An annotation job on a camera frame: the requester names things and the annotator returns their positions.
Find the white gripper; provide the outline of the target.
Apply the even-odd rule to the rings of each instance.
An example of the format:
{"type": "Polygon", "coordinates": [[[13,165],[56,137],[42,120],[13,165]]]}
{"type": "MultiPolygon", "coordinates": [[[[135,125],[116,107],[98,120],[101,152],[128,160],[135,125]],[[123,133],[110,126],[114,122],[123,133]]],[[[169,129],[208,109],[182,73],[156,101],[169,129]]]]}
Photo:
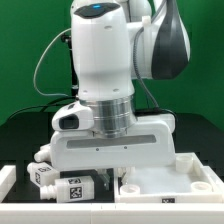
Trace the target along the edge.
{"type": "Polygon", "coordinates": [[[56,131],[50,141],[50,158],[59,171],[97,169],[109,190],[107,168],[126,183],[134,167],[167,166],[175,160],[172,114],[140,116],[120,138],[103,139],[92,131],[56,131]]]}

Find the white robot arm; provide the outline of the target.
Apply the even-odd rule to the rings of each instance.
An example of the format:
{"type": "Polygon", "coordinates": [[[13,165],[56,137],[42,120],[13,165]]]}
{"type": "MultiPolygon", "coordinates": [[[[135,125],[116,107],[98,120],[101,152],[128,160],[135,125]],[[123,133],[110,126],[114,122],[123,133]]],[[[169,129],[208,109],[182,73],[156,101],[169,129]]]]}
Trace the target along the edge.
{"type": "Polygon", "coordinates": [[[79,0],[71,16],[78,101],[52,119],[50,161],[59,171],[168,166],[175,118],[137,115],[134,79],[163,80],[187,66],[189,39],[176,0],[79,0]]]}

